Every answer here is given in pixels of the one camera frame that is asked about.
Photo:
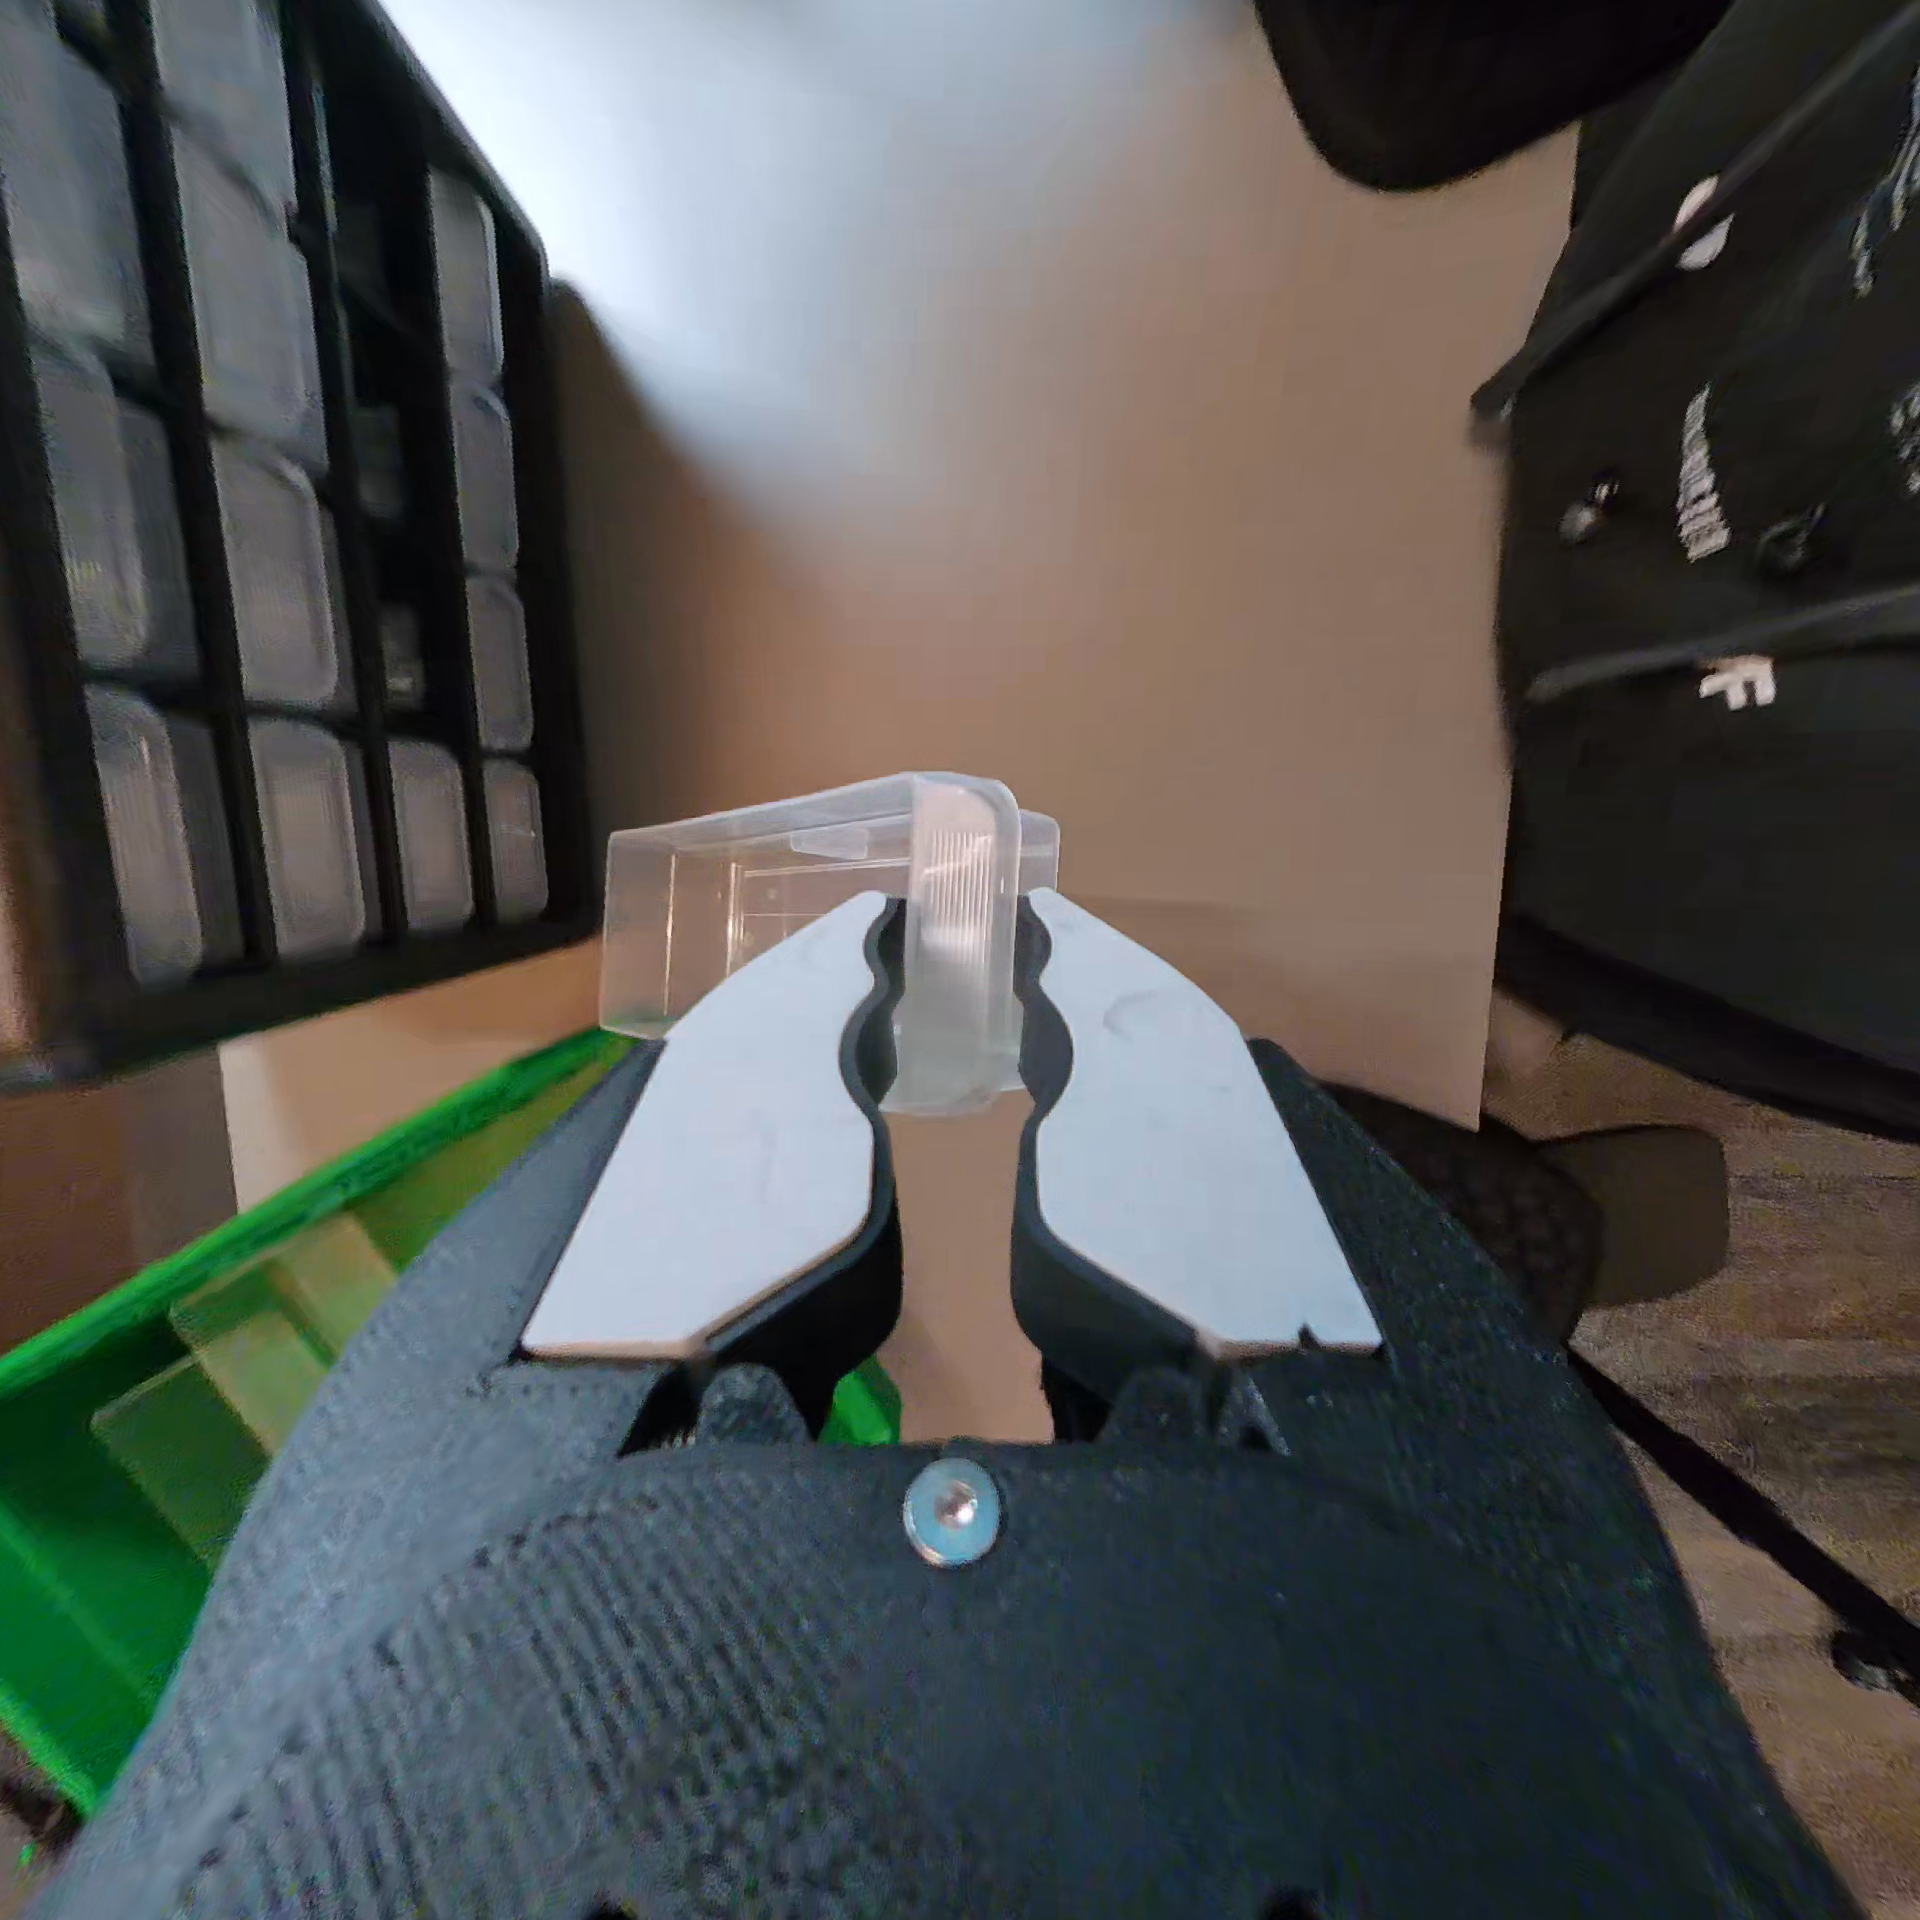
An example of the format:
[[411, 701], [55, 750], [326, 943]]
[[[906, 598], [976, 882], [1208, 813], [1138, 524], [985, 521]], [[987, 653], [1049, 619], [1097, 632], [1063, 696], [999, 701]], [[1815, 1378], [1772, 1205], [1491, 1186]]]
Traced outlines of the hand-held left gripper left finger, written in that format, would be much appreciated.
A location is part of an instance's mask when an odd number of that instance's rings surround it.
[[523, 1322], [562, 1364], [711, 1356], [755, 1307], [854, 1248], [874, 1212], [874, 1095], [846, 1035], [886, 1000], [854, 896], [731, 977], [661, 1056]]

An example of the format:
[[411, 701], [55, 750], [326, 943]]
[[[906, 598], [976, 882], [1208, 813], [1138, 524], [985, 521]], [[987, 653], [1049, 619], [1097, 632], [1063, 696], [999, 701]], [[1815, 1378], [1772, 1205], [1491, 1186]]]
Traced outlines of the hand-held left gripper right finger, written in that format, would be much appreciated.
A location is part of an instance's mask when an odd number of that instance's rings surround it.
[[1045, 1364], [1379, 1353], [1243, 1027], [1058, 890], [1023, 901], [1010, 1307]]

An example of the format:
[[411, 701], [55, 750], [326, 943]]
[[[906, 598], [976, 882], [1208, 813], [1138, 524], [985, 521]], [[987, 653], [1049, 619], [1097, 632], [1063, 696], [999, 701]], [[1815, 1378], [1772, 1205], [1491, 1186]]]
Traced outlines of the clear plastic drawer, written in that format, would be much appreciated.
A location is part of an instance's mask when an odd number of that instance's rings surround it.
[[284, 1449], [353, 1334], [397, 1284], [363, 1218], [337, 1212], [167, 1307], [207, 1382], [269, 1449]]
[[1058, 821], [959, 771], [617, 829], [598, 1021], [654, 1040], [723, 977], [874, 890], [906, 905], [901, 1079], [886, 1112], [976, 1115], [1017, 1088], [1017, 905], [1058, 886], [1058, 842]]
[[221, 1569], [304, 1388], [299, 1366], [150, 1330], [132, 1348], [125, 1388], [96, 1405], [83, 1428], [162, 1532], [201, 1569]]

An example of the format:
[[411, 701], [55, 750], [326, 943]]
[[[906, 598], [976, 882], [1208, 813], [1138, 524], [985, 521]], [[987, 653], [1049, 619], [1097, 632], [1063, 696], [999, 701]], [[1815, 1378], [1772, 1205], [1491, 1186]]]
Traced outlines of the green plastic bin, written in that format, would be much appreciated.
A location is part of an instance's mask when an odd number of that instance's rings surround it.
[[7, 1348], [7, 1733], [73, 1817], [132, 1761], [214, 1577], [83, 1428], [132, 1348], [174, 1334], [194, 1289], [337, 1212], [405, 1274], [634, 1049], [579, 1028], [494, 1066]]

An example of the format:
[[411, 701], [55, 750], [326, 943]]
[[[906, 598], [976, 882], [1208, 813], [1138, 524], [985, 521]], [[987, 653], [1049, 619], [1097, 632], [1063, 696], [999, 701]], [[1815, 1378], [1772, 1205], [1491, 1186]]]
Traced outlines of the pale desk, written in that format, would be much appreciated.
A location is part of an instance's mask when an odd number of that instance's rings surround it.
[[556, 277], [605, 832], [999, 776], [1338, 1088], [1479, 1115], [1506, 765], [1471, 392], [1575, 134], [1383, 196], [1245, 6], [388, 6]]

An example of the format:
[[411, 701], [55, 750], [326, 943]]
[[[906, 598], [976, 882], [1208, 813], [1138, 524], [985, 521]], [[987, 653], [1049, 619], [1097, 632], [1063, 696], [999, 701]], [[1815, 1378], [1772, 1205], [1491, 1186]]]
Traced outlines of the person's black printed hoodie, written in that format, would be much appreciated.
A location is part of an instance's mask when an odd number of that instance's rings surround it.
[[1499, 985], [1920, 1129], [1920, 10], [1731, 6], [1592, 187], [1502, 428]]

